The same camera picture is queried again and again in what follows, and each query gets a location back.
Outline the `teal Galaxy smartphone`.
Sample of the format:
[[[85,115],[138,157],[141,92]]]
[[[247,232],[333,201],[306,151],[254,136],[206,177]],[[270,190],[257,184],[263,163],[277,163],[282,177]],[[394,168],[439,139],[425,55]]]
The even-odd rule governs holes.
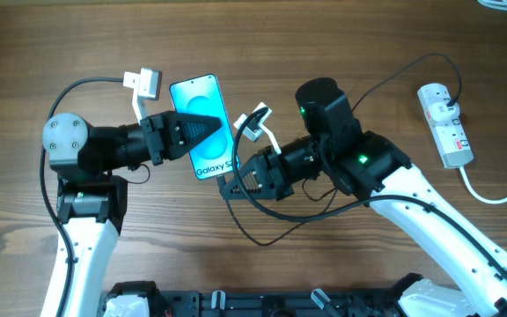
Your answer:
[[[195,147],[189,152],[198,180],[232,171],[233,135],[217,77],[206,74],[170,85],[174,109],[181,114],[203,117],[183,125]]]

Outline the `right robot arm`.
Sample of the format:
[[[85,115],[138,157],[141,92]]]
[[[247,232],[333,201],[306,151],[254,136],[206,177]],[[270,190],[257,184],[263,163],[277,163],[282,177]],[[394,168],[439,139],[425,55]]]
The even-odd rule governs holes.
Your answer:
[[[311,80],[295,95],[307,136],[268,147],[230,181],[219,181],[225,200],[292,194],[295,182],[326,174],[334,186],[389,219],[454,281],[448,289],[408,275],[393,289],[407,316],[507,316],[507,252],[454,209],[410,158],[383,136],[363,131],[346,94],[329,77]]]

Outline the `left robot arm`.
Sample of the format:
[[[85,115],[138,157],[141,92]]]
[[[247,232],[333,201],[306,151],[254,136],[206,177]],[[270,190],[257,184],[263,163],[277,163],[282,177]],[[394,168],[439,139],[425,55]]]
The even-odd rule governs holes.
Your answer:
[[[113,170],[158,166],[194,149],[222,126],[212,116],[166,111],[119,127],[95,127],[62,113],[43,129],[42,165],[58,176],[55,266],[42,308],[44,316],[93,316],[121,235],[128,181]]]

